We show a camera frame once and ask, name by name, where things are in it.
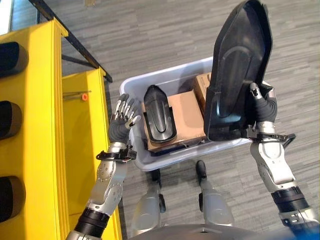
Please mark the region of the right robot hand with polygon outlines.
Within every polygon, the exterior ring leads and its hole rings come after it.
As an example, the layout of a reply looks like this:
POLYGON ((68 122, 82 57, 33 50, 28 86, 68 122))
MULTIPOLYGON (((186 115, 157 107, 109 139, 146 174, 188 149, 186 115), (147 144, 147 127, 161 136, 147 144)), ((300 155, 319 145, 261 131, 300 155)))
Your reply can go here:
POLYGON ((245 115, 249 125, 259 122, 274 123, 278 113, 275 89, 267 84, 252 82, 246 99, 245 115))

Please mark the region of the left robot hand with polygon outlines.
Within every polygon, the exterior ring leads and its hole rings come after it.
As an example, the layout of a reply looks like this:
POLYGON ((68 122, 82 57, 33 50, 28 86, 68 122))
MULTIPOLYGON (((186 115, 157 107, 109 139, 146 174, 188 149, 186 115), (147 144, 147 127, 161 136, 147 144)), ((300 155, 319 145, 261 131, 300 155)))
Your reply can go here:
POLYGON ((136 100, 129 94, 122 94, 112 112, 108 128, 108 137, 111 143, 127 144, 129 133, 133 126, 141 120, 137 112, 136 100))

